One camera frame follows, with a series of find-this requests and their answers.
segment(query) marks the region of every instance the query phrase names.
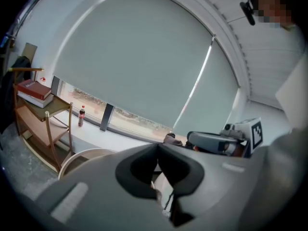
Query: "stack of books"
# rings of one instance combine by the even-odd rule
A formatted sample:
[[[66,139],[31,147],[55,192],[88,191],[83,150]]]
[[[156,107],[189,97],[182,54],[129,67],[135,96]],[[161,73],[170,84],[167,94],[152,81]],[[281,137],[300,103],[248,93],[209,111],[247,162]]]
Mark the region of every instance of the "stack of books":
[[[51,88],[33,81],[31,79],[25,80],[17,85],[17,95],[27,100],[28,102],[45,108],[53,100]]]

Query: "shelf leg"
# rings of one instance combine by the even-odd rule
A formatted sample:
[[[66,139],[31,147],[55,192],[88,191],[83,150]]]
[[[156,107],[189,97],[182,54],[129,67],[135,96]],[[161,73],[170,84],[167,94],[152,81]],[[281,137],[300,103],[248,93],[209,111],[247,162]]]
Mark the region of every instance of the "shelf leg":
[[[14,83],[17,82],[16,79],[17,79],[17,72],[14,73]],[[15,110],[15,119],[16,119],[16,121],[15,121],[16,130],[17,130],[18,135],[21,135],[20,127],[19,127],[19,119],[18,119],[18,115],[17,115],[17,112],[16,112],[16,109],[17,109],[17,90],[16,90],[15,84],[13,85],[13,89],[14,89],[14,110]]]
[[[48,134],[48,138],[49,138],[50,148],[51,148],[52,154],[54,156],[55,162],[57,164],[56,169],[57,169],[58,172],[60,172],[61,164],[59,163],[58,156],[56,154],[56,150],[54,148],[54,144],[53,144],[53,141],[52,141],[51,130],[50,130],[50,118],[49,118],[49,112],[48,111],[45,112],[45,117],[46,117],[46,128],[47,128],[47,134]]]
[[[70,105],[69,105],[69,118],[68,118],[68,137],[69,137],[69,150],[70,150],[70,152],[73,152],[72,111],[73,111],[73,103],[70,103]]]

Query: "window frame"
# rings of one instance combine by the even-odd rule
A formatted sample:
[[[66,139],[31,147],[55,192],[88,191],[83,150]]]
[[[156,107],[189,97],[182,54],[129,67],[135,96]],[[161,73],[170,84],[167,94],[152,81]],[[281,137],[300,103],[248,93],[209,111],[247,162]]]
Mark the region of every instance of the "window frame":
[[[56,76],[53,76],[52,79],[52,84],[51,84],[51,93],[55,96],[59,96],[61,90],[61,84],[62,82],[64,82],[63,80],[59,79]],[[109,132],[113,132],[122,136],[126,136],[129,137],[131,139],[135,139],[135,140],[140,140],[140,141],[144,141],[144,142],[149,142],[149,143],[163,143],[162,141],[159,140],[155,140],[153,138],[147,137],[147,136],[143,136],[141,134],[135,133],[133,131],[129,131],[126,130],[124,128],[119,128],[117,126],[114,126],[110,123],[111,117],[113,115],[113,110],[114,110],[114,106],[107,103],[106,109],[104,111],[103,117],[101,119],[95,118],[91,115],[88,115],[87,113],[85,113],[85,121],[90,122],[91,124],[98,126],[100,130],[102,131],[109,131]],[[73,107],[73,111],[72,114],[75,116],[79,116],[79,110],[75,107]]]

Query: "window blind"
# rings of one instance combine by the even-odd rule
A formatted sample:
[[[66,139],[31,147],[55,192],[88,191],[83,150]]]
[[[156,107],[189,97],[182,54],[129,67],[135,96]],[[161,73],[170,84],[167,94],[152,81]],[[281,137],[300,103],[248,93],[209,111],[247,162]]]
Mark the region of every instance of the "window blind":
[[[229,61],[215,40],[200,81],[173,132],[182,136],[190,131],[219,133],[232,110],[237,90]]]
[[[54,75],[172,127],[211,39],[194,16],[171,0],[106,0],[76,28]]]

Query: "window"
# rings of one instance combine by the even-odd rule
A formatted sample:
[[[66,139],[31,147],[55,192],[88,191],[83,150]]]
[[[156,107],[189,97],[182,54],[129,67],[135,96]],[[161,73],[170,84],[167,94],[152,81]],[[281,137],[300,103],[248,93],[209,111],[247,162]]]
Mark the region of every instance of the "window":
[[[107,103],[104,101],[61,80],[58,96],[68,103],[72,102],[74,110],[77,112],[85,105],[86,117],[95,121],[96,125],[98,125],[98,123],[101,124],[107,106]],[[170,133],[172,130],[169,127],[134,115],[117,107],[114,108],[109,126],[115,130],[127,132],[128,136],[130,134],[159,142],[162,142],[166,134]],[[180,138],[180,136],[177,136],[177,139],[183,141],[183,144],[186,142],[185,137]]]
[[[161,142],[164,140],[166,134],[171,131],[171,128],[134,115],[120,108],[114,109],[110,124]]]
[[[61,81],[58,96],[68,103],[73,102],[73,106],[76,109],[81,109],[84,105],[86,114],[100,123],[106,108],[107,103],[95,98],[84,91],[71,86],[70,84]]]

